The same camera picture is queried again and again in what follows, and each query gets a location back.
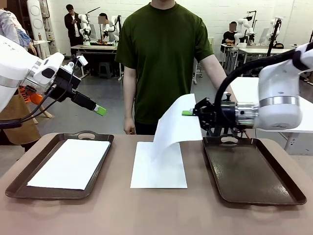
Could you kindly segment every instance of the black jacket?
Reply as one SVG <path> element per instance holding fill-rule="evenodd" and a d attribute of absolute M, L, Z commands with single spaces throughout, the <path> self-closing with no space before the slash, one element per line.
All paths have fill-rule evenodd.
<path fill-rule="evenodd" d="M 78 31 L 81 29 L 80 23 L 81 20 L 78 18 L 78 14 L 75 13 L 75 19 L 77 20 Z M 64 17 L 65 26 L 68 29 L 68 37 L 75 38 L 75 26 L 72 24 L 73 17 L 68 13 Z"/>

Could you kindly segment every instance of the sheet of paper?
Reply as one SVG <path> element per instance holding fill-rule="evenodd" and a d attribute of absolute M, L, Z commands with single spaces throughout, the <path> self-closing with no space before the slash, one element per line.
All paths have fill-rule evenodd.
<path fill-rule="evenodd" d="M 110 143 L 67 140 L 28 182 L 28 186 L 84 190 Z"/>
<path fill-rule="evenodd" d="M 153 142 L 138 142 L 131 188 L 187 188 L 179 143 L 152 159 Z"/>
<path fill-rule="evenodd" d="M 194 109 L 195 105 L 195 94 L 183 95 L 159 120 L 154 138 L 156 157 L 174 143 L 203 139 L 199 118 L 182 115 L 182 111 Z"/>
<path fill-rule="evenodd" d="M 131 188 L 187 188 L 179 142 L 200 141 L 198 117 L 182 116 L 195 108 L 194 94 L 180 97 L 159 120 L 154 142 L 139 142 Z"/>

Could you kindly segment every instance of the tray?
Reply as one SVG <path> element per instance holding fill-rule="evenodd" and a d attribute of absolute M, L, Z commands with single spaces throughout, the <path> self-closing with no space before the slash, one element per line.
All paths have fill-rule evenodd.
<path fill-rule="evenodd" d="M 92 175 L 85 190 L 61 189 L 61 188 L 39 188 L 28 187 L 30 179 L 44 166 L 44 164 L 53 156 L 53 154 L 68 139 L 91 140 L 91 141 L 109 141 L 108 150 L 103 155 L 98 167 Z M 6 189 L 5 194 L 8 197 L 40 199 L 40 200 L 64 200 L 64 199 L 83 199 L 91 194 L 96 182 L 102 164 L 113 142 L 113 135 L 100 135 L 92 131 L 82 131 L 76 134 L 57 134 L 48 145 L 39 153 L 30 164 L 18 175 L 18 177 Z"/>
<path fill-rule="evenodd" d="M 233 137 L 237 142 L 223 142 Z M 303 205 L 307 198 L 258 139 L 203 139 L 221 197 L 230 203 Z"/>

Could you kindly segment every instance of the green t-shirt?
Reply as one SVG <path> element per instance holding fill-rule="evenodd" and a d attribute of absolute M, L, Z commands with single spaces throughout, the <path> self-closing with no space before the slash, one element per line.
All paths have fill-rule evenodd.
<path fill-rule="evenodd" d="M 130 15 L 115 60 L 137 72 L 135 121 L 156 124 L 190 93 L 194 58 L 212 54 L 202 19 L 177 3 L 167 10 L 148 4 Z"/>

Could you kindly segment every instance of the white tower fan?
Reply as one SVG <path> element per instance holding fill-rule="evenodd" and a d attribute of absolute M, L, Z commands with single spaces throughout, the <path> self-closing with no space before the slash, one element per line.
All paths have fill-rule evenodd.
<path fill-rule="evenodd" d="M 47 41 L 45 34 L 45 27 L 43 17 L 41 15 L 40 3 L 38 0 L 27 0 L 28 14 L 30 18 L 31 28 L 33 30 L 34 39 L 39 40 L 39 34 L 41 39 Z M 40 45 L 46 55 L 50 55 L 48 43 Z"/>

